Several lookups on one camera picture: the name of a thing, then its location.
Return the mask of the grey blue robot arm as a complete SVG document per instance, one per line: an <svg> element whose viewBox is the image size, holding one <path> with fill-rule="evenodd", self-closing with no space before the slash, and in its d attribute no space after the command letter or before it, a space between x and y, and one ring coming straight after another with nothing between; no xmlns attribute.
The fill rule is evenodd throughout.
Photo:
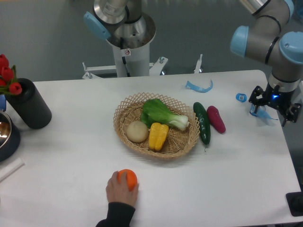
<svg viewBox="0 0 303 227"><path fill-rule="evenodd" d="M294 4L291 0L243 0L242 4L256 21L251 27L235 30L230 50L272 68L266 89L255 87L249 102L255 113L267 105L277 110L284 122L296 122L302 105L291 99L303 76L303 34L281 35L293 15Z"/></svg>

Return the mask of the person's bare hand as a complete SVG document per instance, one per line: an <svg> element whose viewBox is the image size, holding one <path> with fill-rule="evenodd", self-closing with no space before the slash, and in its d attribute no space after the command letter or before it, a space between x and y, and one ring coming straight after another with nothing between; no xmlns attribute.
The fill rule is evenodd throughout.
<svg viewBox="0 0 303 227"><path fill-rule="evenodd" d="M126 180L126 173L122 173L118 180L118 171L113 172L106 186L107 201L119 202L135 207L139 192L139 184L132 191L129 190Z"/></svg>

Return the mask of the black sleeved forearm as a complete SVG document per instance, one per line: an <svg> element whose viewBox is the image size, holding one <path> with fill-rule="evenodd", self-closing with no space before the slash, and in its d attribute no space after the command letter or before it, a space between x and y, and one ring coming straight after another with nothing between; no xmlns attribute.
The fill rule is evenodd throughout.
<svg viewBox="0 0 303 227"><path fill-rule="evenodd" d="M96 227L129 227L135 208L121 202L108 204L107 217L99 221Z"/></svg>

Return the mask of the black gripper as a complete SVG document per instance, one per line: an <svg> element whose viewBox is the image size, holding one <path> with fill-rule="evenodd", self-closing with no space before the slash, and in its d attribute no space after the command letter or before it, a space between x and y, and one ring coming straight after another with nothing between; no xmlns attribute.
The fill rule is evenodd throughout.
<svg viewBox="0 0 303 227"><path fill-rule="evenodd" d="M284 127L287 122L297 122L302 108L300 103L291 103L293 94L294 90L291 92L281 92L272 88L268 83L265 91L260 86L256 86L249 97L249 102L255 107L255 111L264 105L279 111L284 118L281 124Z"/></svg>

